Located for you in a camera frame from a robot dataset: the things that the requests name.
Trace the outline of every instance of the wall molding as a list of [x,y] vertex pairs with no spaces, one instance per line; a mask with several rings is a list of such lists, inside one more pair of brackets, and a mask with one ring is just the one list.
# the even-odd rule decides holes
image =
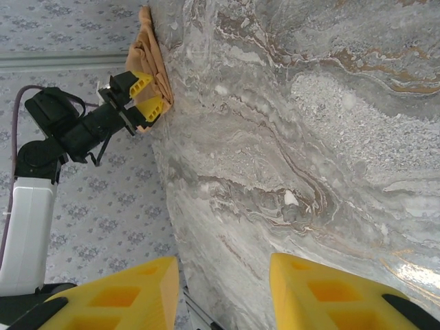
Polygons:
[[128,51],[4,52],[1,72],[36,72],[124,67]]

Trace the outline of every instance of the tan fabric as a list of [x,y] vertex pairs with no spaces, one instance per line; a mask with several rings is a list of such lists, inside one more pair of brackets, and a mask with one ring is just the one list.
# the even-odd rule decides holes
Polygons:
[[125,67],[127,71],[141,71],[150,74],[154,77],[154,81],[135,97],[135,104],[161,95],[164,101],[162,113],[166,113],[172,107],[174,98],[166,75],[164,60],[154,35],[149,7],[141,8],[139,20],[141,23],[140,33],[134,44],[130,46]]

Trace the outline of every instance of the marble surface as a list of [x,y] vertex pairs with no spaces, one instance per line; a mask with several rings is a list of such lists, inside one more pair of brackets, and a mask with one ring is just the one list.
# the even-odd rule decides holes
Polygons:
[[438,3],[152,6],[175,93],[153,148],[194,299],[274,329],[269,259],[289,252],[440,318]]
[[[88,69],[0,75],[0,206],[6,210],[10,180],[12,105],[22,86],[58,86],[88,102],[97,102],[98,81],[121,70]],[[32,96],[26,92],[23,101]],[[21,107],[19,145],[43,139],[30,114]],[[161,256],[178,256],[151,147],[151,136],[114,135],[102,166],[64,165],[50,233],[46,283],[82,284]],[[0,218],[0,237],[4,217]],[[181,285],[185,285],[183,272]],[[175,329],[191,329],[183,291]]]

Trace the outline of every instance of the patterned wall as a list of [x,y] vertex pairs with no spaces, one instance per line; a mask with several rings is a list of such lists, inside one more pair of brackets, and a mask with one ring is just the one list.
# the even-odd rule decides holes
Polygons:
[[0,50],[125,50],[148,1],[3,0]]

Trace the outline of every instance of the yellow foam block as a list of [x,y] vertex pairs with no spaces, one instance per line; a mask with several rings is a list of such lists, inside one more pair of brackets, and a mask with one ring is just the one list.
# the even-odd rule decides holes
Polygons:
[[155,259],[62,291],[69,303],[41,330],[171,330],[179,300],[175,257]]
[[289,254],[270,261],[278,330],[417,329],[383,298],[392,287]]
[[130,98],[134,98],[153,81],[153,76],[140,71],[132,71],[131,73],[137,78],[137,82],[130,88]]
[[145,117],[147,122],[154,122],[162,113],[163,106],[164,103],[160,95],[149,98],[148,100],[136,105],[137,109]]

